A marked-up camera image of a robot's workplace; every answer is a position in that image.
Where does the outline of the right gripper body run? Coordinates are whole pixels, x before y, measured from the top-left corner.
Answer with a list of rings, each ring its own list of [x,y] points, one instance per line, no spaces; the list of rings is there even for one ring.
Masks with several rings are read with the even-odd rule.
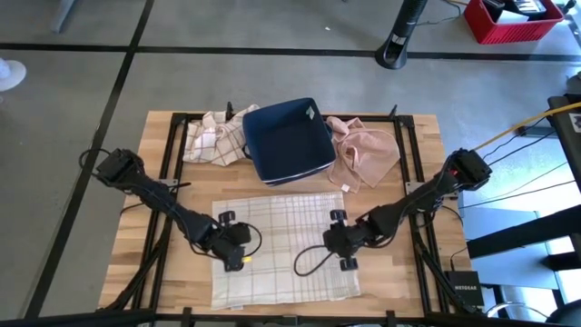
[[[369,238],[369,225],[362,218],[358,218],[353,225],[347,225],[348,215],[344,210],[330,212],[332,224],[323,233],[324,246],[330,253],[340,258],[340,269],[343,272],[359,269],[355,253],[363,247]]]

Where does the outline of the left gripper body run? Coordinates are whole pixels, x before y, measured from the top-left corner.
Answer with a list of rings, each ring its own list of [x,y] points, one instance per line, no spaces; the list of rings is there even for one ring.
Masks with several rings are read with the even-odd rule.
[[[244,244],[251,241],[250,226],[247,223],[236,223],[234,211],[220,213],[218,220],[208,214],[202,217],[209,222],[210,227],[200,241],[200,248],[222,261],[225,272],[240,271],[244,266]]]

